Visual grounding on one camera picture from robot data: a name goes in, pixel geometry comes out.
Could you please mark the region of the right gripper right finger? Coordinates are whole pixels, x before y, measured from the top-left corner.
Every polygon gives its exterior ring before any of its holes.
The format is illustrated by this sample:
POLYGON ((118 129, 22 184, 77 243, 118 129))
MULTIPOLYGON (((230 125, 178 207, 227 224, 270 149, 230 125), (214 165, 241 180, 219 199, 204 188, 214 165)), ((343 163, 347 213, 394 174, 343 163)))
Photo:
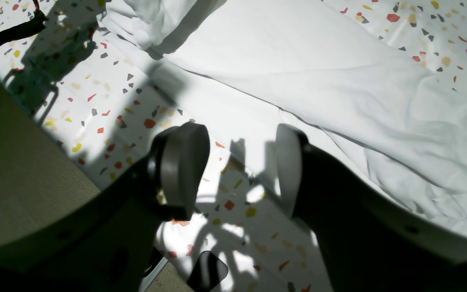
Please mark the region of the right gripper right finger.
POLYGON ((276 130, 280 206, 311 230, 335 292, 467 292, 467 238, 384 198, 291 125, 276 130))

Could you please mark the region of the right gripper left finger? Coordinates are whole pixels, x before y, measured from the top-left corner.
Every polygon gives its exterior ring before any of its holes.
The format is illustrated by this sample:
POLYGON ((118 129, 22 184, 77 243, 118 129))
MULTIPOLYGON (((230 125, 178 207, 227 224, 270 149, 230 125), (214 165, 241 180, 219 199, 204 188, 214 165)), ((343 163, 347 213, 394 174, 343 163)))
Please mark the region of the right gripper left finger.
POLYGON ((0 246, 0 292, 137 292, 161 223, 191 219, 209 153, 204 125, 159 133, 91 201, 0 246))

